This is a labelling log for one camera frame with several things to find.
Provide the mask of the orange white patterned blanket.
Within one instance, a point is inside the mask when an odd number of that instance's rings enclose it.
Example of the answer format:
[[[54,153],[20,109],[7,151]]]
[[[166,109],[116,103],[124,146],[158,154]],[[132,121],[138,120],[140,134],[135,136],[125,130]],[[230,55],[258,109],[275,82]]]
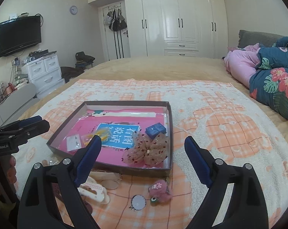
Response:
[[[199,181],[184,150],[192,136],[197,144],[227,164],[253,165],[262,187],[269,225],[288,207],[288,143],[266,112],[231,84],[190,81],[90,80],[82,77],[31,115],[40,115],[50,130],[20,147],[17,195],[21,196],[34,163],[53,160],[48,139],[84,101],[167,101],[172,108],[174,165],[169,178],[172,200],[136,210],[135,195],[148,196],[152,178],[123,176],[109,191],[107,205],[93,203],[92,216],[101,228],[185,228],[195,215],[207,188]]]

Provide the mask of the small earring card bag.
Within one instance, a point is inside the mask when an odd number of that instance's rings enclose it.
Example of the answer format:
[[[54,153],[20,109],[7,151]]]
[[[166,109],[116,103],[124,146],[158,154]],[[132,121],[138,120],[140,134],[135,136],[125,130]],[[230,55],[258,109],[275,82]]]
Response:
[[[66,147],[68,152],[79,150],[82,148],[80,135],[75,134],[66,138]]]

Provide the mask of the brown shallow cardboard tray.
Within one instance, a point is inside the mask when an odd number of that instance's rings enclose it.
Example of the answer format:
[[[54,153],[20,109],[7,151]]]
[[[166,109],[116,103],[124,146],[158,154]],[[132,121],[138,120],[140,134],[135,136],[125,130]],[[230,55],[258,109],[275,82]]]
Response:
[[[172,108],[168,101],[85,101],[55,130],[48,147],[61,157],[71,157],[85,148],[93,136],[102,140],[94,164],[98,170],[124,175],[162,178],[173,166]],[[138,144],[155,143],[165,136],[161,152],[166,158],[151,165],[129,160],[125,150]]]

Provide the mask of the purple wall clock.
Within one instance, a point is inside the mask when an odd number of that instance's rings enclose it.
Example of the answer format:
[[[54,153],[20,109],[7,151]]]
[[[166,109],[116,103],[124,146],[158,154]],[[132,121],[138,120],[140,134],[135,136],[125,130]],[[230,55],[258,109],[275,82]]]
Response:
[[[78,12],[78,8],[77,8],[75,5],[73,5],[73,6],[71,6],[71,7],[69,8],[69,12],[70,12],[72,15],[76,15],[77,12]]]

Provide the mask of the pink fluffy pompom charm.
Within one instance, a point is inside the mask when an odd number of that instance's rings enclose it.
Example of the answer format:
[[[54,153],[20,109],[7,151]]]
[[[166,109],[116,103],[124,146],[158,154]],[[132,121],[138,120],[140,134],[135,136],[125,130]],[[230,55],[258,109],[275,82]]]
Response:
[[[159,179],[151,185],[148,188],[148,193],[152,205],[167,203],[172,199],[172,193],[168,187],[168,182],[164,179]]]

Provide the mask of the black wall television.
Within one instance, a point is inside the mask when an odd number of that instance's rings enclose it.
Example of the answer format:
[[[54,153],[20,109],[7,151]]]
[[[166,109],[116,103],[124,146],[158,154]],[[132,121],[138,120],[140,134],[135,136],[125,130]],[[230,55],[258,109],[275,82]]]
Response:
[[[0,57],[41,43],[41,16],[20,17],[0,23]]]

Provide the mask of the tan bed cover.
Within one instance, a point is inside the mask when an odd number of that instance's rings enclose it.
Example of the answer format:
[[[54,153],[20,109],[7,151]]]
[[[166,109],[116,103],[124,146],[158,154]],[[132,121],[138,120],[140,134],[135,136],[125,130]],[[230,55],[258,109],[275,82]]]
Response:
[[[20,148],[17,165],[48,158],[46,141],[88,100],[167,101],[175,150],[191,135],[228,163],[288,164],[288,120],[253,100],[221,60],[159,56],[102,63],[28,109],[25,117],[42,116],[50,130]]]

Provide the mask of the beige dotted mesh bow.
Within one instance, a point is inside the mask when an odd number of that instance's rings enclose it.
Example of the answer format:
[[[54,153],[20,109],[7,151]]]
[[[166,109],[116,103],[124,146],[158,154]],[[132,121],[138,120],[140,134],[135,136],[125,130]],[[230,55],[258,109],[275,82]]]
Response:
[[[168,157],[169,139],[159,133],[150,139],[145,133],[138,132],[133,136],[134,146],[126,149],[122,155],[122,162],[127,165],[143,163],[148,167],[155,167]]]

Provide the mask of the white door with stripes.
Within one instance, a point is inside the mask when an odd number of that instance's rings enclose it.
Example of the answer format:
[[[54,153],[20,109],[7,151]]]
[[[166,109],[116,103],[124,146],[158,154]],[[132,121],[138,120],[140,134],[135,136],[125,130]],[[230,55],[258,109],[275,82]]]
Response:
[[[98,7],[100,33],[102,37],[102,46],[105,61],[131,57],[127,28],[121,31],[112,31],[109,28],[109,25],[104,24],[107,15],[111,15],[113,11],[116,11],[116,16],[118,17],[118,9],[121,11],[121,14],[126,19],[124,1],[119,1],[103,7]]]

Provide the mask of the cream claw hair clip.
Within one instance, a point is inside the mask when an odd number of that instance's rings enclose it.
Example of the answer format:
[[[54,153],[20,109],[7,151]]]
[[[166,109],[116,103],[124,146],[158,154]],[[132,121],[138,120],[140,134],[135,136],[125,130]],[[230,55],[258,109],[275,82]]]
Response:
[[[92,177],[88,177],[86,182],[78,187],[78,191],[82,196],[90,198],[101,204],[109,204],[110,197],[107,190],[101,184],[98,184]]]

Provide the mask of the white plastic drawer cabinet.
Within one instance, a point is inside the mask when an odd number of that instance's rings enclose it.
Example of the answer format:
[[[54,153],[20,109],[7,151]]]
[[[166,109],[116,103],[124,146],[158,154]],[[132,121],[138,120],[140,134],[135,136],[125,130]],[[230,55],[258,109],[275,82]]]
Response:
[[[36,96],[42,99],[65,84],[56,53],[30,61],[21,67],[28,81],[35,85]]]

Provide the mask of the hanging handbags bundle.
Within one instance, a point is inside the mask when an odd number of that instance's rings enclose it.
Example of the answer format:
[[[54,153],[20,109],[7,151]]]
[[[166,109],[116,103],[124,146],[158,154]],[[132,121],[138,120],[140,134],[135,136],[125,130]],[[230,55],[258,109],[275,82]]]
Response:
[[[114,32],[127,29],[127,23],[120,8],[114,9],[107,13],[107,15],[104,17],[104,25],[108,26],[109,29]]]

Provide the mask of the blue small jewelry box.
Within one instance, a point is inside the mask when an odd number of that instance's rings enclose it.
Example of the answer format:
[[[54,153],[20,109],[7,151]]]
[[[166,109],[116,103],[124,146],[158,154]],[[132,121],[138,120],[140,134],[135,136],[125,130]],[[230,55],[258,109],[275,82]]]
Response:
[[[154,139],[160,133],[166,134],[166,128],[161,123],[156,123],[146,128],[145,133],[150,139]]]

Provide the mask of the pearl ball hair accessory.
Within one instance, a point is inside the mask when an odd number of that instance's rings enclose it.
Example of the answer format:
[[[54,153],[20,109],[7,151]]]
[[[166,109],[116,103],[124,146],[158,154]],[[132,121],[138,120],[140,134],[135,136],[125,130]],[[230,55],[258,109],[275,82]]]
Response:
[[[59,160],[55,157],[55,158],[51,158],[51,159],[43,159],[42,160],[42,166],[53,166],[53,165],[56,165],[56,164],[59,164]]]

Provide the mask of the grey headboard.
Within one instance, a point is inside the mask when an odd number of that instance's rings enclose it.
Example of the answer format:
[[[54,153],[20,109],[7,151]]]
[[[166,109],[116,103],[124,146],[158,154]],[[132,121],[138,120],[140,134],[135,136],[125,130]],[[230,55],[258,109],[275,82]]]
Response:
[[[240,30],[238,47],[244,48],[248,45],[255,45],[256,43],[260,43],[265,47],[272,47],[273,44],[282,37],[282,35],[277,34]]]

